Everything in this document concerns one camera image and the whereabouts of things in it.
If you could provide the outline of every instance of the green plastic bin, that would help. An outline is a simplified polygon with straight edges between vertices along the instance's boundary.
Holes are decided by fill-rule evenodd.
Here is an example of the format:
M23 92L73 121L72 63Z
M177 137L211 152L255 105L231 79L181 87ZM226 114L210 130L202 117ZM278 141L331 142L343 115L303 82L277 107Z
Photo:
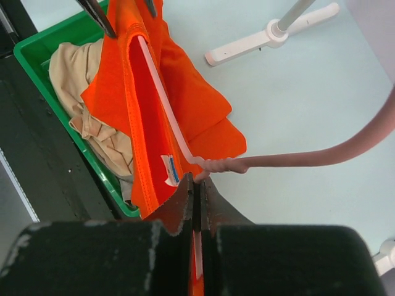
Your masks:
M103 1L100 5L107 11L108 1ZM88 42L95 42L102 37L101 28L83 11L19 42L14 48L14 55L47 100L120 209L128 217L137 217L139 216L138 208L130 207L123 201L118 179L101 163L88 143L69 126L70 117L59 103L49 80L49 59L60 43L70 42L83 45Z

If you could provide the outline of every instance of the white floor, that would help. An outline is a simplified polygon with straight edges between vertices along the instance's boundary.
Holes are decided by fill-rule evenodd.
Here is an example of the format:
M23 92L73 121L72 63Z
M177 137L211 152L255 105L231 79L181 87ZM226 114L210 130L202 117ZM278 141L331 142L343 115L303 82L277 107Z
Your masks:
M44 15L45 2L52 6ZM39 30L77 12L72 2L39 0L40 10L37 1L23 0ZM311 9L330 2L318 0ZM294 36L279 49L266 48L215 68L206 64L206 51L263 29L293 3L165 1L173 39L231 102L230 118L247 138L247 155L338 144L376 114L392 88L342 1L335 20ZM255 169L242 176L214 175L214 181L256 223L347 225L376 253L395 235L394 148L395 134L341 165Z

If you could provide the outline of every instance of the orange fabric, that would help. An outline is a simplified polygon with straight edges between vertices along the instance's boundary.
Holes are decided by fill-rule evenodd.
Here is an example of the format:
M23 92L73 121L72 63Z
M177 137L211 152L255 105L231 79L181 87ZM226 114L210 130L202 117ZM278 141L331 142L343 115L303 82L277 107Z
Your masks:
M192 296L203 296L204 295L204 283L203 277L201 276L192 286Z
M182 156L167 121L137 36L143 36L166 88L170 104L193 155L205 159L236 157L246 151L244 136L230 123L230 104L193 67L170 38L155 0L152 18L144 0L110 0L107 17L118 39L104 37L101 64L81 95L89 112L129 135L135 182L131 200L145 218L175 191L167 185L161 155L172 155L181 178L201 172Z

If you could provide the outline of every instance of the beige cloth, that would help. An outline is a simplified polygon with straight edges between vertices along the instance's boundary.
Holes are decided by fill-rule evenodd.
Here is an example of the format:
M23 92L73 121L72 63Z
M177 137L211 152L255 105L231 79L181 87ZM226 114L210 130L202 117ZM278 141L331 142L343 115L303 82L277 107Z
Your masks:
M110 170L121 178L128 177L133 175L130 138L92 117L81 98L98 72L101 49L102 39L82 46L60 44L49 63L49 79L71 118L70 126L90 143Z

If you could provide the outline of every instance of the clothing label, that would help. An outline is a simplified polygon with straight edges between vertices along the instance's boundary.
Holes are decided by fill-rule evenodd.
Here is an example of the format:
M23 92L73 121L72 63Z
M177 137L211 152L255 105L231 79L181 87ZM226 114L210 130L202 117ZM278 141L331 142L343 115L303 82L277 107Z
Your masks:
M175 169L173 156L161 155L160 157L162 157L167 171L167 179L165 180L165 183L169 186L177 187L178 183L180 183L180 179L178 177L177 170Z

